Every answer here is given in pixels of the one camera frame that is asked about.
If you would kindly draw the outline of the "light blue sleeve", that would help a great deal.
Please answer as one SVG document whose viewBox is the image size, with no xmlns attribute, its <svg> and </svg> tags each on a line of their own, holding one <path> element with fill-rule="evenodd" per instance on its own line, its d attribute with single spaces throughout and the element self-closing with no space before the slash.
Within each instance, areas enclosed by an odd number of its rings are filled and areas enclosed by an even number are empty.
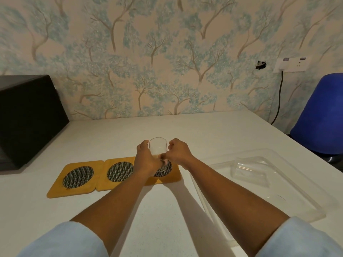
<svg viewBox="0 0 343 257">
<path fill-rule="evenodd" d="M 63 222 L 26 246 L 17 257 L 109 257 L 103 241 L 86 226 Z"/>
<path fill-rule="evenodd" d="M 255 257 L 343 257 L 343 248 L 298 217 L 285 221 Z"/>
</svg>

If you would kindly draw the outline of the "person's left hand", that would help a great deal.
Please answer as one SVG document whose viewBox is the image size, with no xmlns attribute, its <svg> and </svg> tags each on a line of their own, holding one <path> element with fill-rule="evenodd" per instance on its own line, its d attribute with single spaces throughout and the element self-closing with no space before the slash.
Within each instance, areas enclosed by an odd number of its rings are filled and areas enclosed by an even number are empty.
<svg viewBox="0 0 343 257">
<path fill-rule="evenodd" d="M 133 166 L 133 176 L 135 179 L 146 181 L 161 167 L 161 162 L 152 156 L 150 150 L 141 150 L 136 153 Z"/>
</svg>

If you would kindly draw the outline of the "clear plastic tray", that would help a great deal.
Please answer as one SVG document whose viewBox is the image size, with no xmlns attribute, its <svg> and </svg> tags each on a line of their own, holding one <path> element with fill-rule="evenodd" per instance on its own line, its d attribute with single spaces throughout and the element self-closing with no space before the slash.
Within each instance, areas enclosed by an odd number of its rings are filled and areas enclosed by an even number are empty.
<svg viewBox="0 0 343 257">
<path fill-rule="evenodd" d="M 270 187 L 233 179 L 230 176 L 230 169 L 236 158 L 266 162 L 270 166 L 268 172 Z M 203 158 L 201 161 L 288 216 L 296 216 L 308 223 L 326 218 L 329 212 L 339 206 L 337 200 L 330 194 L 271 149 L 263 148 L 215 155 Z"/>
</svg>

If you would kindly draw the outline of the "light blue right sleeve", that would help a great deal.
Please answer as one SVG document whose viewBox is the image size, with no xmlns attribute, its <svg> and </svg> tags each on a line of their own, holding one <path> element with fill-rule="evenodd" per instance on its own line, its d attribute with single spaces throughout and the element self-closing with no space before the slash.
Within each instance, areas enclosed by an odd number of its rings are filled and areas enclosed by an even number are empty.
<svg viewBox="0 0 343 257">
<path fill-rule="evenodd" d="M 298 217 L 285 221 L 255 257 L 343 257 L 343 248 Z"/>
</svg>

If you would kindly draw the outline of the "person's right forearm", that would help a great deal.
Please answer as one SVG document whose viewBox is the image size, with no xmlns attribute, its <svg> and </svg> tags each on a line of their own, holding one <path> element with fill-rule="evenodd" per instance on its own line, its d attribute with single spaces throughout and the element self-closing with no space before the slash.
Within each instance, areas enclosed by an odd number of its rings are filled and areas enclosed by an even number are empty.
<svg viewBox="0 0 343 257">
<path fill-rule="evenodd" d="M 290 218 L 192 155 L 173 161 L 192 174 L 212 209 L 249 257 L 255 257 Z"/>
</svg>

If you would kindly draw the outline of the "person's left forearm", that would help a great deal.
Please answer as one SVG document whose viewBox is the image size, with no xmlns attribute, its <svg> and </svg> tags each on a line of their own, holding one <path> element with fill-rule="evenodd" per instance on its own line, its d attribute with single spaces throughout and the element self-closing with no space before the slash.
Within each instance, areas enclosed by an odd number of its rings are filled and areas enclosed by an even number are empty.
<svg viewBox="0 0 343 257">
<path fill-rule="evenodd" d="M 112 254 L 137 199 L 149 177 L 159 167 L 138 167 L 130 177 L 121 182 L 104 197 L 76 215 L 71 221 L 80 223 L 94 232 Z"/>
</svg>

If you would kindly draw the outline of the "white wall socket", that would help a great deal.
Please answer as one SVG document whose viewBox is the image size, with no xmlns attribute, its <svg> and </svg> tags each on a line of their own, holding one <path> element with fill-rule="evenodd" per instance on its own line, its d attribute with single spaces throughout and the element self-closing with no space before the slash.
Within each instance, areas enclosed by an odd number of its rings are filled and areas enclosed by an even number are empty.
<svg viewBox="0 0 343 257">
<path fill-rule="evenodd" d="M 312 56 L 279 57 L 277 58 L 273 73 L 305 72 L 310 65 Z"/>
</svg>

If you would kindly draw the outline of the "person's right hand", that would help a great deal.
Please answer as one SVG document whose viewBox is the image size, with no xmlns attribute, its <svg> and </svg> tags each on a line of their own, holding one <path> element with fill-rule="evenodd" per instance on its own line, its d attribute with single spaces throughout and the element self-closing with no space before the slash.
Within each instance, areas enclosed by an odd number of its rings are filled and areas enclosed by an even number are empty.
<svg viewBox="0 0 343 257">
<path fill-rule="evenodd" d="M 179 139 L 179 143 L 172 150 L 168 150 L 161 155 L 162 159 L 169 160 L 173 163 L 181 165 L 182 168 L 190 170 L 192 164 L 196 161 L 196 157 L 191 153 L 187 143 Z"/>
</svg>

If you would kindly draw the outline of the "light blue left sleeve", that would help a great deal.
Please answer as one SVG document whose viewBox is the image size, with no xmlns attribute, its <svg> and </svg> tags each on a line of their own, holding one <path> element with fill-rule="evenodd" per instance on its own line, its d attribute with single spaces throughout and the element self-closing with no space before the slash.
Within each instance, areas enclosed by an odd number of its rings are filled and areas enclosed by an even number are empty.
<svg viewBox="0 0 343 257">
<path fill-rule="evenodd" d="M 86 226 L 63 222 L 26 246 L 17 257 L 109 257 L 103 241 Z"/>
</svg>

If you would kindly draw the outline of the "blue chair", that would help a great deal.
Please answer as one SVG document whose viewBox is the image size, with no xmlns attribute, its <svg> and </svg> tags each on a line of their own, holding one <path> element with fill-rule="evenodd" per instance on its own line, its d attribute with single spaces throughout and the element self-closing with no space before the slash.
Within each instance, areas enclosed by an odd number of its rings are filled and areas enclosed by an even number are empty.
<svg viewBox="0 0 343 257">
<path fill-rule="evenodd" d="M 343 162 L 343 73 L 320 79 L 289 135 L 328 163 Z"/>
</svg>

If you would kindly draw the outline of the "black microwave oven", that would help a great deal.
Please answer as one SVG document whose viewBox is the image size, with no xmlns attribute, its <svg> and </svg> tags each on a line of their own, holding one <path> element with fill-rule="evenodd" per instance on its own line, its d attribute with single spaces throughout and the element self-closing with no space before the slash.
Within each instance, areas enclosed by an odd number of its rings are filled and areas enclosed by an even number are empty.
<svg viewBox="0 0 343 257">
<path fill-rule="evenodd" d="M 49 75 L 0 76 L 0 173 L 30 163 L 69 122 Z"/>
</svg>

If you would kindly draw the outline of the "wooden coaster with mesh circle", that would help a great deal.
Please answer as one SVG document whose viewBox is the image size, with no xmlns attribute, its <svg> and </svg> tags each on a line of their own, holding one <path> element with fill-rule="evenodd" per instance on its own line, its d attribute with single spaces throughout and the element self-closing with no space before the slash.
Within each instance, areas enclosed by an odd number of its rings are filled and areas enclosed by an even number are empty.
<svg viewBox="0 0 343 257">
<path fill-rule="evenodd" d="M 108 159 L 104 162 L 96 185 L 96 191 L 112 190 L 131 176 L 134 170 L 135 156 Z"/>
<path fill-rule="evenodd" d="M 168 184 L 181 181 L 182 175 L 178 164 L 167 161 L 167 164 L 161 167 L 152 177 L 149 177 L 145 186 L 158 184 Z"/>
<path fill-rule="evenodd" d="M 96 190 L 104 163 L 98 160 L 67 164 L 48 191 L 47 198 L 92 193 Z"/>
</svg>

